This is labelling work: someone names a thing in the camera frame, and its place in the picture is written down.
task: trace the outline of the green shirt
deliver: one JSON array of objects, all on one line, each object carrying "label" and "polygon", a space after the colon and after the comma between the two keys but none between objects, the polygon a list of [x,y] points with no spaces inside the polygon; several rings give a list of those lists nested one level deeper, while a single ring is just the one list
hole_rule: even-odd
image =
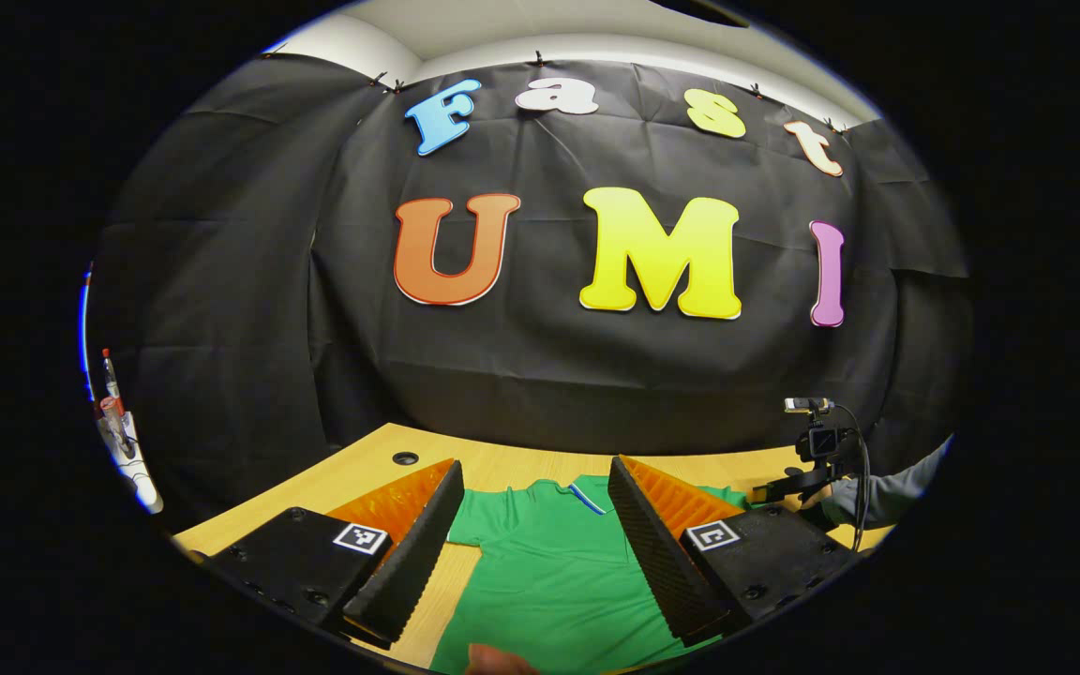
[{"label": "green shirt", "polygon": [[[744,504],[744,492],[731,487],[702,488]],[[606,475],[581,475],[569,487],[537,480],[527,490],[465,490],[447,541],[481,546],[481,561],[432,671],[461,675],[472,643],[517,653],[543,675],[584,675],[714,642],[686,648],[670,633],[622,534]]]}]

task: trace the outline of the letter m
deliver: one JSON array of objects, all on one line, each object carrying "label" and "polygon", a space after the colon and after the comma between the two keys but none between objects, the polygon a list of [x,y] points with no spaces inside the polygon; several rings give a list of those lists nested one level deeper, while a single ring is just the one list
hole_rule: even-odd
[{"label": "letter m", "polygon": [[681,273],[690,268],[678,309],[688,316],[733,320],[741,299],[732,283],[732,226],[739,219],[728,202],[696,197],[681,211],[673,232],[664,233],[642,193],[629,188],[593,188],[583,201],[599,214],[594,281],[582,288],[582,307],[627,311],[636,292],[627,287],[627,260],[639,278],[649,307],[663,310]]}]

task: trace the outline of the gray sleeve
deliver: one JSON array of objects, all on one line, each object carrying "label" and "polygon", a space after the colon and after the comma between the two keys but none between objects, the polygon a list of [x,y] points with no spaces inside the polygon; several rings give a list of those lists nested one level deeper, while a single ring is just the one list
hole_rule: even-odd
[{"label": "gray sleeve", "polygon": [[[893,475],[874,475],[869,480],[869,513],[865,516],[866,529],[878,529],[896,524],[914,501],[926,490],[948,442],[944,440],[939,448]],[[856,480],[837,480],[832,484],[832,496],[822,500],[823,514],[836,525],[856,524]]]}]

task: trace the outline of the bottle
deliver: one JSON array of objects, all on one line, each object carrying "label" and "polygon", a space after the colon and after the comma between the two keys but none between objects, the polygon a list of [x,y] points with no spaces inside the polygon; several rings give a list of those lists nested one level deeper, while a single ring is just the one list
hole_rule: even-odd
[{"label": "bottle", "polygon": [[103,367],[107,370],[107,393],[119,396],[119,380],[116,380],[116,367],[110,363],[110,350],[103,350]]}]

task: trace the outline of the table surface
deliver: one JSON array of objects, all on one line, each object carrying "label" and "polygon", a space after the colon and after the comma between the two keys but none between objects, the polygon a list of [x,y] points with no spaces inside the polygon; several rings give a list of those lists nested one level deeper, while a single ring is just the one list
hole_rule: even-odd
[{"label": "table surface", "polygon": [[[400,451],[415,453],[419,462],[414,465],[395,464],[391,458]],[[215,555],[284,509],[297,505],[326,513],[376,487],[384,486],[391,480],[446,458],[461,460],[464,487],[498,492],[507,487],[526,488],[542,478],[567,484],[582,474],[608,475],[611,457],[482,444],[387,423],[279,486],[270,487],[247,502],[186,529],[174,540],[188,551]],[[810,464],[798,461],[793,447],[715,456],[637,458],[694,486],[732,487],[745,492],[771,480],[783,478],[788,465],[811,469]],[[797,508],[796,497],[789,497],[785,505]],[[889,527],[865,532],[862,551],[881,542],[887,532]],[[851,526],[837,527],[828,535],[845,545],[852,545]],[[389,650],[356,640],[354,644],[404,663],[428,667],[480,557],[481,549],[477,546],[445,543],[419,606],[410,616],[399,642]]]}]

